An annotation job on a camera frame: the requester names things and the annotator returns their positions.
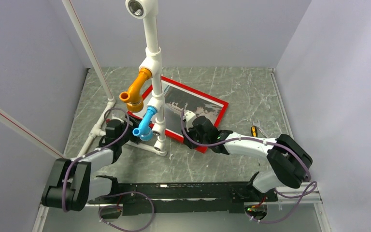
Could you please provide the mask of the yellow black screwdriver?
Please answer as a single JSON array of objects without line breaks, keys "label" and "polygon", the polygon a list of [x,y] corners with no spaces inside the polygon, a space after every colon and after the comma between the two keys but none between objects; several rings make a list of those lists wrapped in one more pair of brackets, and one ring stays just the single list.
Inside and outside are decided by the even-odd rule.
[{"label": "yellow black screwdriver", "polygon": [[253,137],[258,137],[258,129],[256,126],[251,127],[251,134]]}]

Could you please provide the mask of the blue pipe elbow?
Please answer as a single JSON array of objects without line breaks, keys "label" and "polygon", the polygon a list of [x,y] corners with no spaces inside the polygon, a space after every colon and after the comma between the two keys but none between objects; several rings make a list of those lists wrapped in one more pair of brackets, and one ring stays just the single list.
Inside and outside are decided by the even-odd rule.
[{"label": "blue pipe elbow", "polygon": [[134,128],[132,134],[139,137],[142,141],[149,141],[153,137],[152,129],[149,127],[152,117],[157,113],[157,109],[148,106],[146,113],[140,121],[137,128]]}]

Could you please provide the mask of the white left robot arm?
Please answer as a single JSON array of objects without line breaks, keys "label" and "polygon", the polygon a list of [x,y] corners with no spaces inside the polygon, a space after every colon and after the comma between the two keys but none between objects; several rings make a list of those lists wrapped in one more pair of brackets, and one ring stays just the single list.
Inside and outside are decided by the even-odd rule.
[{"label": "white left robot arm", "polygon": [[55,160],[41,197],[43,206],[60,208],[64,212],[81,211],[88,201],[102,197],[107,203],[119,198],[118,180],[112,176],[92,174],[115,163],[127,142],[139,143],[132,134],[140,121],[108,119],[105,135],[94,151],[78,158]]}]

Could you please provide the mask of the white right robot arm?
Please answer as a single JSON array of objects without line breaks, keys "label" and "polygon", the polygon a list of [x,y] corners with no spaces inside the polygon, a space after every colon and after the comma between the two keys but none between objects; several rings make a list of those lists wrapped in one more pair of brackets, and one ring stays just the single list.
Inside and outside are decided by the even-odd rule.
[{"label": "white right robot arm", "polygon": [[256,138],[230,130],[219,130],[205,116],[187,111],[182,116],[183,143],[191,149],[207,147],[224,155],[244,155],[267,160],[270,168],[256,172],[250,179],[247,195],[258,201],[266,192],[280,186],[298,189],[311,179],[313,159],[289,135],[277,138]]}]

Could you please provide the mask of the orange pipe elbow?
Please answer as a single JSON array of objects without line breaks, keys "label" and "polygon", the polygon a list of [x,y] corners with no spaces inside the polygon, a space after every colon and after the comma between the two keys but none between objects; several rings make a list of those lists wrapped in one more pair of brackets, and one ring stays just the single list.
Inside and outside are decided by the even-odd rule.
[{"label": "orange pipe elbow", "polygon": [[152,73],[150,70],[147,68],[140,68],[137,78],[127,91],[123,91],[119,94],[120,101],[126,104],[128,111],[137,113],[143,109],[144,104],[140,91],[145,82],[151,77]]}]

